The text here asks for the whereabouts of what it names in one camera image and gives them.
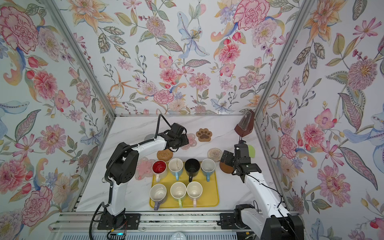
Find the colourful embroidered coaster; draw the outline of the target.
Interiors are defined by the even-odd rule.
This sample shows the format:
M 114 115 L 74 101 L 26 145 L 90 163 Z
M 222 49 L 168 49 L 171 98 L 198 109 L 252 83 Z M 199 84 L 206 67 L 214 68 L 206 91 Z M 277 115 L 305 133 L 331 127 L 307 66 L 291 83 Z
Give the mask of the colourful embroidered coaster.
M 212 148 L 207 152 L 208 159 L 211 159 L 214 162 L 220 162 L 222 155 L 223 155 L 223 151 L 221 151 L 218 148 Z

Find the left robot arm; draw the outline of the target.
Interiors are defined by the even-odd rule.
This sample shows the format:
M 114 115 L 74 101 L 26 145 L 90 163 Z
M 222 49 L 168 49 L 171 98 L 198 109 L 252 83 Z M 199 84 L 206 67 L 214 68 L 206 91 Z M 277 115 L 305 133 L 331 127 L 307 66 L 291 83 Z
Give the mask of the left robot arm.
M 187 129 L 180 124 L 170 125 L 170 129 L 160 133 L 157 126 L 155 136 L 140 143 L 118 144 L 106 166 L 104 180 L 110 184 L 107 204 L 102 204 L 103 219 L 109 227 L 117 229 L 126 222 L 123 203 L 127 183 L 134 177 L 140 158 L 163 150 L 177 151 L 189 144 Z

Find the brown paw coaster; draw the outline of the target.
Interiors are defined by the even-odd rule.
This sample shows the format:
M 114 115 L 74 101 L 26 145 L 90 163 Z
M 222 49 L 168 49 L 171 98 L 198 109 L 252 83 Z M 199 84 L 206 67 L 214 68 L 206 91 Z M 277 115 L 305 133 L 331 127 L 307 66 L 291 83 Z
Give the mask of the brown paw coaster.
M 204 129 L 199 129 L 196 132 L 196 136 L 199 142 L 210 142 L 213 136 L 213 133 L 209 129 L 204 128 Z

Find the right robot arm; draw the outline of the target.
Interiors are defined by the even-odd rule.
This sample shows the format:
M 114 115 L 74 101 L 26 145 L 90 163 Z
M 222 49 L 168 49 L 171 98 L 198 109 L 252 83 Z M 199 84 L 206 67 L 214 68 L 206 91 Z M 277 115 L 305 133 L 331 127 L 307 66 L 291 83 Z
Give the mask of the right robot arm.
M 283 197 L 267 186 L 260 167 L 251 162 L 249 146 L 239 140 L 234 153 L 224 151 L 221 163 L 233 167 L 251 191 L 254 204 L 237 205 L 232 214 L 220 214 L 223 229 L 250 229 L 260 240 L 303 240 L 304 223 L 283 206 Z

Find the brown wooden round coaster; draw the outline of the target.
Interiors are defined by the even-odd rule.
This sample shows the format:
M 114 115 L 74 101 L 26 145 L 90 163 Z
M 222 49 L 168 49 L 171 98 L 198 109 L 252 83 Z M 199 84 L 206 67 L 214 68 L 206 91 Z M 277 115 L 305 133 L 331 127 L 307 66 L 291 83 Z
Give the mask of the brown wooden round coaster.
M 226 174 L 231 174 L 231 173 L 234 171 L 234 168 L 233 168 L 233 167 L 228 166 L 228 165 L 226 165 L 226 164 L 223 163 L 223 162 L 220 162 L 219 166 L 220 166 L 220 169 L 221 169 L 224 173 L 226 173 Z

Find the grey woven coaster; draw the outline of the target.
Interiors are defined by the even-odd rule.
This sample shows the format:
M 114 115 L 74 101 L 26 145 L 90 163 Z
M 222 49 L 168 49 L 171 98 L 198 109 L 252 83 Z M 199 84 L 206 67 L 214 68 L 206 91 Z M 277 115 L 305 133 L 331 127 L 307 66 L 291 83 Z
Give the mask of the grey woven coaster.
M 147 141 L 147 140 L 154 139 L 154 138 L 155 138 L 155 134 L 149 134 L 149 135 L 145 136 L 144 140 Z

